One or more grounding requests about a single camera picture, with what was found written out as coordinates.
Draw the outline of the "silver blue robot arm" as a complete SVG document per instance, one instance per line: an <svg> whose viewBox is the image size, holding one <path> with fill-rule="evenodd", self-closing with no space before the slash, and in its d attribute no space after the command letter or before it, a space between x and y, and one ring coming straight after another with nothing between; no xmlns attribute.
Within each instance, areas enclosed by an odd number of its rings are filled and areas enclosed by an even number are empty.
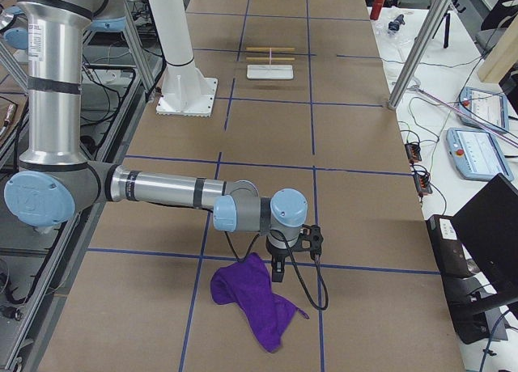
<svg viewBox="0 0 518 372"><path fill-rule="evenodd" d="M125 26L125 0L17 0L28 18L29 145L4 188L8 209L47 227L104 202L145 201L204 209L216 230L257 232L271 254L272 278L301 250L308 203L284 188L261 197L246 181L148 173L88 160L80 150L83 33Z"/></svg>

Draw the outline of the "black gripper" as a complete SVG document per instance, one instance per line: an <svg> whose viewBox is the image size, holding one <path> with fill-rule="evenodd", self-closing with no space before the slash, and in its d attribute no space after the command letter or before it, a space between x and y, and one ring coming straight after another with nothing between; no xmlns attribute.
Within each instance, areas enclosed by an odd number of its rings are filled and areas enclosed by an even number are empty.
<svg viewBox="0 0 518 372"><path fill-rule="evenodd" d="M274 246L268 239L266 240L266 250L271 255L271 277L272 282L283 281L285 260L288 257L288 250Z"/></svg>

